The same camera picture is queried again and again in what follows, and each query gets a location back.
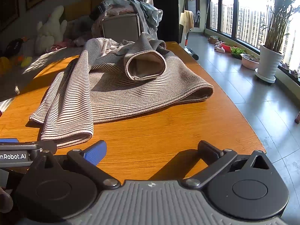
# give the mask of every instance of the potted plant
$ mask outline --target potted plant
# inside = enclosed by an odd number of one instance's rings
[[[294,6],[295,0],[272,0],[274,8],[271,9],[269,25],[263,25],[267,29],[266,42],[260,46],[260,60],[255,70],[257,77],[268,83],[275,82],[275,72],[283,57],[280,48],[284,39],[290,16],[300,11],[300,6]]]
[[[234,46],[231,48],[231,55],[234,58],[242,60],[242,56],[241,56],[242,53],[246,53],[244,49],[234,47]]]

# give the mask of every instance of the blue gripper pad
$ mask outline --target blue gripper pad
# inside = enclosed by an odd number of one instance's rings
[[[18,139],[0,139],[0,142],[4,142],[4,143],[19,143]]]
[[[96,166],[105,157],[106,152],[106,142],[100,140],[83,151],[83,158]]]

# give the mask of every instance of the white plush toy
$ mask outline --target white plush toy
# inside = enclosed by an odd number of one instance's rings
[[[59,18],[63,12],[64,7],[58,6],[54,9],[44,25],[41,21],[37,24],[37,39],[35,41],[35,52],[37,54],[43,54],[46,49],[49,49],[54,44],[62,42],[67,27],[66,20],[61,24],[59,23]]]

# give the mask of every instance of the red bowl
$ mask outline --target red bowl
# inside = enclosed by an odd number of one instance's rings
[[[225,42],[221,43],[221,47],[223,47],[226,52],[231,52],[231,47],[230,46],[226,46],[224,43]]]

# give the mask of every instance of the yellow cushion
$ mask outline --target yellow cushion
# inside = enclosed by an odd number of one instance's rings
[[[91,13],[91,0],[82,0],[64,7],[64,19],[72,21]]]

